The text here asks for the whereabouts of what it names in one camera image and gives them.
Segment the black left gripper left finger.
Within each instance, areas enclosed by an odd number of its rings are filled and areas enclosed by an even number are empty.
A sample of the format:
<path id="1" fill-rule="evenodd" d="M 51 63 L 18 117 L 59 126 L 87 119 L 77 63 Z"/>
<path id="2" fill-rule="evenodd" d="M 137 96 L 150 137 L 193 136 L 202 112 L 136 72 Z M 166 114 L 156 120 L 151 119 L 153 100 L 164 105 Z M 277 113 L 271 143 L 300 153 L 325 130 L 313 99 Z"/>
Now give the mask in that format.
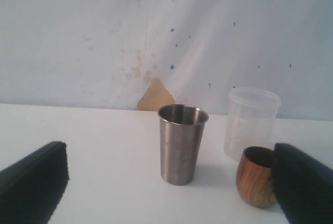
<path id="1" fill-rule="evenodd" d="M 1 223 L 48 223 L 69 179 L 67 146 L 61 141 L 1 170 Z"/>

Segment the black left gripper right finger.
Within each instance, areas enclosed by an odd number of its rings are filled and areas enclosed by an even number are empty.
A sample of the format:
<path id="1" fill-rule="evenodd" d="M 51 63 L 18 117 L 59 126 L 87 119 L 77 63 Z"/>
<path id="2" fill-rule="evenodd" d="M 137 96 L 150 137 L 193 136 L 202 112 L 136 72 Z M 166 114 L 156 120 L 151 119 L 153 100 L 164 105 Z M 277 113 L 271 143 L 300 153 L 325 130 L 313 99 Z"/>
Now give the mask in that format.
<path id="1" fill-rule="evenodd" d="M 332 223 L 332 169 L 300 149 L 276 143 L 270 181 L 289 223 Z"/>

